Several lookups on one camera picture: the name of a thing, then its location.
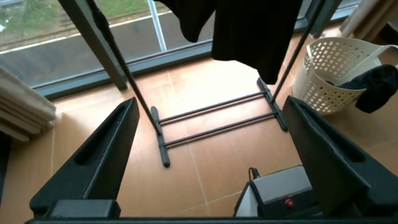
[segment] white plastic basket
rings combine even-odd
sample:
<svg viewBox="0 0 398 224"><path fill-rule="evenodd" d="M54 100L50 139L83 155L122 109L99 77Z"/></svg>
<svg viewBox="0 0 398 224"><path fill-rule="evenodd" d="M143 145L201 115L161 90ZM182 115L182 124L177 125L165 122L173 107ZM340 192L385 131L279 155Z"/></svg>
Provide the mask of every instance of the white plastic basket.
<svg viewBox="0 0 398 224"><path fill-rule="evenodd" d="M293 86L294 97L321 114L332 114L343 109L365 89L347 90L336 86L381 65L378 56L389 47L398 48L341 37L314 40L307 45L307 53Z"/></svg>

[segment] red button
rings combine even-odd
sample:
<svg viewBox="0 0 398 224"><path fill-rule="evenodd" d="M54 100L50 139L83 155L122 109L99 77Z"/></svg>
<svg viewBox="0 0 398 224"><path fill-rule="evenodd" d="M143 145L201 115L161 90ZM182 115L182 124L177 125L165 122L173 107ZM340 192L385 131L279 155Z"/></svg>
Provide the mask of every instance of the red button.
<svg viewBox="0 0 398 224"><path fill-rule="evenodd" d="M286 199L285 203L286 203L286 205L289 208L293 208L294 207L294 202L293 202L293 200L291 198Z"/></svg>

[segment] curtain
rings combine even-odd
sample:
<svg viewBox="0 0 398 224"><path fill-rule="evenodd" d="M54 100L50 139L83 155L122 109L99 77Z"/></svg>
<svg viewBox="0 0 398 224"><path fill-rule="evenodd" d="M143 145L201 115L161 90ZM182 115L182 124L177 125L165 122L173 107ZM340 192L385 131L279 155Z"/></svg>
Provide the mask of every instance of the curtain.
<svg viewBox="0 0 398 224"><path fill-rule="evenodd" d="M0 67L0 131L20 141L51 127L55 105Z"/></svg>
<svg viewBox="0 0 398 224"><path fill-rule="evenodd" d="M355 11L340 27L341 36L372 41L387 24L398 15L396 0L362 0Z"/></svg>

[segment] orange tile floor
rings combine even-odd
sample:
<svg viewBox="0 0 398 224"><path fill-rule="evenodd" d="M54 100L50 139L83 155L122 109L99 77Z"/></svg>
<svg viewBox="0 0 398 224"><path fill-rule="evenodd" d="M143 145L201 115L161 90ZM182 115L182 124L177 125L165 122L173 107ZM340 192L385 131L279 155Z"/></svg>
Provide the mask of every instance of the orange tile floor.
<svg viewBox="0 0 398 224"><path fill-rule="evenodd" d="M299 37L290 43L282 73ZM302 62L303 51L277 98L282 107ZM382 60L398 62L397 52ZM255 70L238 62L206 59L137 79L149 106L166 118L184 111L259 91ZM276 86L269 86L272 91ZM105 86L55 102L55 127L28 144L15 142L9 158L0 208L1 223L23 223L32 218L29 200L75 152L120 102L134 96ZM353 105L327 118L353 141L398 174L398 95L380 110L366 114ZM248 168L262 175L300 164L288 133L275 119L234 129L184 144L169 151L171 166L162 166L155 131L141 110L139 127L121 184L121 216L207 217L233 214L248 180ZM230 106L164 127L166 140L269 112L265 99Z"/></svg>

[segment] black garment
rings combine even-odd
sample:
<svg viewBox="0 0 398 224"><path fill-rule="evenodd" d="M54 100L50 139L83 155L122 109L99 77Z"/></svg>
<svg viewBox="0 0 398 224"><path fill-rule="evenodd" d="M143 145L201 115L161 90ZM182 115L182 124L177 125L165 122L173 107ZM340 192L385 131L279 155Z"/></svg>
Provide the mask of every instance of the black garment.
<svg viewBox="0 0 398 224"><path fill-rule="evenodd" d="M398 70L392 65L381 65L355 77L339 86L350 90L366 91L358 98L355 106L363 112L378 110L398 89Z"/></svg>
<svg viewBox="0 0 398 224"><path fill-rule="evenodd" d="M212 57L237 60L275 84L302 0L156 0L178 17L184 37L197 42L216 12Z"/></svg>

